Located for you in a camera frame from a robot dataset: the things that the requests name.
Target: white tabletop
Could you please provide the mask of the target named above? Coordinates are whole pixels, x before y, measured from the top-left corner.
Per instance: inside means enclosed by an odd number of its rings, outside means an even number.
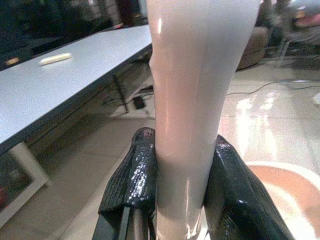
[[[36,121],[150,44],[148,25],[100,32],[1,71],[0,154],[22,141]],[[39,65],[61,53],[72,58]]]

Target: power adapter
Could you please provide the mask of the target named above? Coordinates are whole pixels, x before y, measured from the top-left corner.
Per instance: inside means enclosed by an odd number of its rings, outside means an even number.
[[[143,109],[146,107],[145,101],[142,99],[141,96],[136,96],[132,100],[133,100],[135,109]]]

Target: white cylindrical object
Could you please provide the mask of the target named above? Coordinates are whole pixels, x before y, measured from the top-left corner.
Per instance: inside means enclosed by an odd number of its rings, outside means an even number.
[[[158,160],[156,232],[192,239],[229,82],[260,0],[148,0]]]

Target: black cable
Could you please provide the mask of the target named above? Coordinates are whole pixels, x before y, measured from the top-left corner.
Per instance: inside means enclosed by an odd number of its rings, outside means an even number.
[[[228,93],[226,96],[230,96],[230,95],[251,95],[251,94],[255,94],[256,92],[260,91],[261,89],[263,89],[264,87],[271,85],[271,84],[279,84],[279,83],[301,83],[299,81],[288,81],[288,80],[280,80],[280,81],[273,81],[273,82],[269,82],[261,87],[259,87],[258,89],[254,90],[254,91],[250,91],[250,92],[231,92]],[[314,86],[305,86],[305,87],[289,87],[291,90],[303,90],[303,89],[309,89],[309,88],[319,88],[320,85],[314,85]]]

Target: white table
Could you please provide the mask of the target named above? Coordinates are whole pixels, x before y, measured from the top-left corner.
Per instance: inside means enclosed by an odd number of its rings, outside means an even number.
[[[0,213],[0,227],[49,180],[26,136],[150,48],[148,25],[99,32],[0,72],[0,155],[10,150],[34,179]],[[61,53],[72,58],[39,65]]]

